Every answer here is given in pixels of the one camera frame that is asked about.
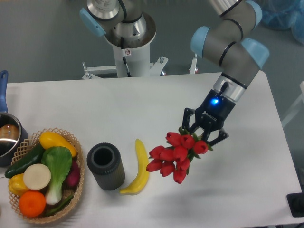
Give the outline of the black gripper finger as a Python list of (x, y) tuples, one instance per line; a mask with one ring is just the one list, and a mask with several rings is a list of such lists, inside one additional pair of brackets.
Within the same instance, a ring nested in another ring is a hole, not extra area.
[[(194, 123), (190, 125), (190, 119), (194, 116)], [(187, 130), (190, 134), (195, 133), (197, 129), (201, 128), (202, 109), (185, 108), (182, 120), (182, 129)]]
[(228, 138), (229, 134), (224, 130), (224, 129), (220, 129), (218, 132), (218, 136), (211, 140), (211, 141), (207, 141), (208, 145), (216, 145), (219, 142), (223, 141), (224, 139)]

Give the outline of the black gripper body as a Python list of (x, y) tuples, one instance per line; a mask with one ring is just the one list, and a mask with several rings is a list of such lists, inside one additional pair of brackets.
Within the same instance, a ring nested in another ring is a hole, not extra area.
[(195, 110), (195, 124), (204, 130), (202, 139), (208, 139), (212, 132), (223, 127), (235, 105), (215, 90), (209, 91), (201, 106)]

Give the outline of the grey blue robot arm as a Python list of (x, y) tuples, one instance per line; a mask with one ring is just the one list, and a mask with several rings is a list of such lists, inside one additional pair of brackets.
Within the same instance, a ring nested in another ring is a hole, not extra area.
[[(269, 57), (269, 50), (248, 34), (260, 23), (262, 10), (251, 0), (212, 0), (221, 17), (214, 29), (200, 27), (190, 41), (196, 56), (222, 68), (222, 73), (197, 109), (186, 108), (181, 133), (202, 129), (202, 141), (213, 146), (227, 138), (224, 122)], [(118, 77), (152, 76), (150, 44), (156, 35), (152, 17), (140, 0), (89, 0), (79, 12), (85, 26), (112, 46)]]

